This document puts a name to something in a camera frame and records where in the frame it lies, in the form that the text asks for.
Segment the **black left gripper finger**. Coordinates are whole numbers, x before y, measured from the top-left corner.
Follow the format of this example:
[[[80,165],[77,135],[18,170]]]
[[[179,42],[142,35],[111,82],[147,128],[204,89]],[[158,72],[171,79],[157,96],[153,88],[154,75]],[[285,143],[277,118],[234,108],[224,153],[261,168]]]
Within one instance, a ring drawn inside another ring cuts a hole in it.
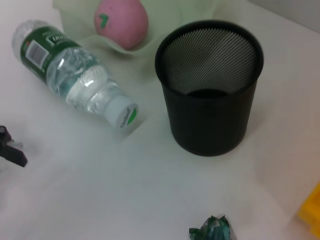
[[[0,156],[7,161],[20,167],[25,167],[28,163],[27,157],[22,151],[23,145],[15,142],[3,125],[0,126]]]

